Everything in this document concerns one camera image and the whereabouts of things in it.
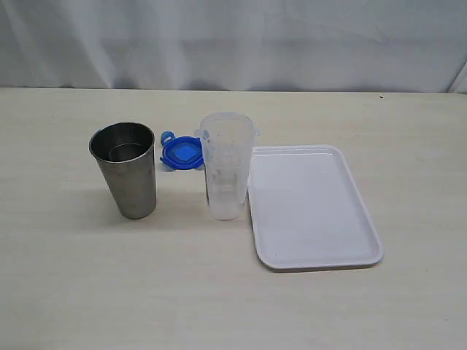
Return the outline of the stainless steel tumbler cup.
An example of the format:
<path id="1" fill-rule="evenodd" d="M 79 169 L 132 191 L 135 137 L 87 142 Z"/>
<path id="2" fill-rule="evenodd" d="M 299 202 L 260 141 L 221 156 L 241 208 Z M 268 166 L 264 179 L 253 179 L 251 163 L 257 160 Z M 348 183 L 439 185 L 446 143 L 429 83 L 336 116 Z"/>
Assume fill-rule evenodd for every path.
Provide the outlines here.
<path id="1" fill-rule="evenodd" d="M 120 213 L 141 219 L 156 207 L 155 136 L 146 125 L 118 122 L 97 131 L 89 141 Z"/>

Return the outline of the blue plastic lid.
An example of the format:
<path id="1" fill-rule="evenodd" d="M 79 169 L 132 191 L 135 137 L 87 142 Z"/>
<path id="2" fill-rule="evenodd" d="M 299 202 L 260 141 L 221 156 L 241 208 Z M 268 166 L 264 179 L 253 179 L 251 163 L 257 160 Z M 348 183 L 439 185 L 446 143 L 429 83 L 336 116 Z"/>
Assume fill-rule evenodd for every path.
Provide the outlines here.
<path id="1" fill-rule="evenodd" d="M 160 161 L 173 170 L 190 170 L 203 166 L 204 159 L 200 138 L 176 137 L 171 131 L 164 131 L 160 137 L 163 147 Z"/>

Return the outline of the white rectangular plastic tray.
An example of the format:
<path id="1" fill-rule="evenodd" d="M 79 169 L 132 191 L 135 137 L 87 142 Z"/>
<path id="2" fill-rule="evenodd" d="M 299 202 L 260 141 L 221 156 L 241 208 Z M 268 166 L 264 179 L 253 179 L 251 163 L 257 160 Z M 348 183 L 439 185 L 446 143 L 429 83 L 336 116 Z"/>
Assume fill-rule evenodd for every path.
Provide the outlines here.
<path id="1" fill-rule="evenodd" d="M 247 185 L 255 250 L 273 271 L 363 268 L 384 248 L 343 154 L 255 147 Z"/>

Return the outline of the clear plastic tall container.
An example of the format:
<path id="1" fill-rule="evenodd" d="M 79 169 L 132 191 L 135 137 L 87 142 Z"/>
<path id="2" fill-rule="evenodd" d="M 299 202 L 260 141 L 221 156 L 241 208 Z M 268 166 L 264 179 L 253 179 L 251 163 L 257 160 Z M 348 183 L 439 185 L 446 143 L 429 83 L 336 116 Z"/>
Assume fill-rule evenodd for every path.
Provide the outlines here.
<path id="1" fill-rule="evenodd" d="M 246 115 L 217 112 L 206 116 L 194 135 L 201 141 L 211 215 L 218 220 L 238 218 L 247 196 L 247 180 L 258 129 Z"/>

